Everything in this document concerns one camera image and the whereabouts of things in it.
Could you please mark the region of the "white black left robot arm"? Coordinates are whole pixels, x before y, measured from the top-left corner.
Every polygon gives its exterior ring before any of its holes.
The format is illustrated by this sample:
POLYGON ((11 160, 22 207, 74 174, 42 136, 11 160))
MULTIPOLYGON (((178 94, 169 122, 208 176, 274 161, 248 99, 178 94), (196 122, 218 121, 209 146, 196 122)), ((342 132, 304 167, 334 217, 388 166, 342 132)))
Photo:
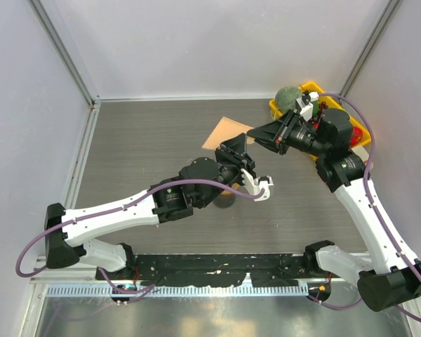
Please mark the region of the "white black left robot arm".
POLYGON ((99 238, 123 229, 159 225, 192 216, 233 185, 255 177, 244 133, 215 149, 215 157, 200 157, 177 176, 162 180, 131 197, 86 209, 47 208, 46 266, 61 269, 84 263, 113 272, 120 279, 135 274, 133 250, 127 244, 108 244, 99 238))

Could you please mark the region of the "wooden ring dripper holder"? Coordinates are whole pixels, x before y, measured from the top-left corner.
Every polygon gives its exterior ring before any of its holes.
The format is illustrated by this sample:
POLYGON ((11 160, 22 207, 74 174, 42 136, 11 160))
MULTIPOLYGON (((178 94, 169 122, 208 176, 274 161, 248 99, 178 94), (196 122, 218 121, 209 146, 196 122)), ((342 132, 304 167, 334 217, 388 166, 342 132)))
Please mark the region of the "wooden ring dripper holder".
POLYGON ((238 184, 238 183, 234 183, 234 184, 232 184, 231 186, 230 186, 230 189, 229 190, 223 190, 221 193, 220 193, 220 196, 221 197, 232 197, 232 196, 234 196, 234 191, 235 190, 238 190, 240 188, 240 184, 238 184))

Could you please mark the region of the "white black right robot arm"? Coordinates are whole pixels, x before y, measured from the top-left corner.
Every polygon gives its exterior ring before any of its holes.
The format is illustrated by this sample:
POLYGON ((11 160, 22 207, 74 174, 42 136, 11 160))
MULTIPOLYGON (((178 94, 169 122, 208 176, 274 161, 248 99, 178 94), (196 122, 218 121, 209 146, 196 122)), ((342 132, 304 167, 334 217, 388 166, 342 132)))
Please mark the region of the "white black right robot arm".
POLYGON ((368 249, 366 261, 330 241, 305 249, 303 268, 313 277, 331 272, 354 285, 373 311, 421 296, 421 260, 396 231, 375 192, 363 160, 349 147, 353 126, 344 111, 329 108, 313 128, 298 113, 248 131, 264 148, 285 154, 292 147, 316 157, 316 171, 346 208, 368 249))

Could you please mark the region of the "brown paper coffee filter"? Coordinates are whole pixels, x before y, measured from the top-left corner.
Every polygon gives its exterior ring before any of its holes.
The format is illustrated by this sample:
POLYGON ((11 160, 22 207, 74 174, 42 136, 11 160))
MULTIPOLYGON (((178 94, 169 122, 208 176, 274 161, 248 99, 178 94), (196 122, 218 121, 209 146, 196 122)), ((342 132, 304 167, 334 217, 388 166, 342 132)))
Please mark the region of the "brown paper coffee filter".
POLYGON ((205 150, 215 150, 224 141, 235 138, 242 133, 247 134, 251 129, 253 129, 252 126, 223 117, 208 136, 202 148, 205 150))

